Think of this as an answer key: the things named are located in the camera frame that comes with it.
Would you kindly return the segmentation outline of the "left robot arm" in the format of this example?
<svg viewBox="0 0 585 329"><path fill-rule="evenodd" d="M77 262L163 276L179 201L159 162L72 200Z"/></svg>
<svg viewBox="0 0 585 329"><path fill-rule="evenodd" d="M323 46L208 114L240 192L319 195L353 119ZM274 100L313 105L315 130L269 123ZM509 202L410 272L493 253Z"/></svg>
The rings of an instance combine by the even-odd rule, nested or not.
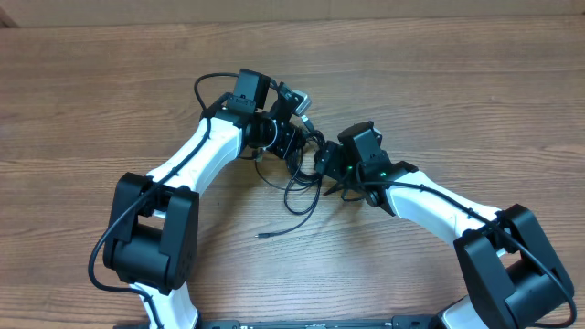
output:
<svg viewBox="0 0 585 329"><path fill-rule="evenodd" d="M118 181L109 224L88 273L103 291L136 294L148 328L195 328L186 281L197 255L199 199L220 171L249 147L285 158L301 139L292 125L310 97L259 72L241 69L231 92L203 106L193 136L147 175Z"/></svg>

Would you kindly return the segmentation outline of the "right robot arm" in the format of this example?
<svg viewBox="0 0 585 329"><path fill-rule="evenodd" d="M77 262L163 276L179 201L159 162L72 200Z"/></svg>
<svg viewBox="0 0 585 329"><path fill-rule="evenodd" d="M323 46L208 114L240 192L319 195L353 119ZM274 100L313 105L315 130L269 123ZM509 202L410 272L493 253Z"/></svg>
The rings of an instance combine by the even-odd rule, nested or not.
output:
<svg viewBox="0 0 585 329"><path fill-rule="evenodd" d="M545 328L562 304L577 318L572 281L535 214L514 204L485 206L434 183L415 165L392 162L372 122L355 124L315 155L317 173L371 207L409 220L452 246L466 296L440 311L431 328Z"/></svg>

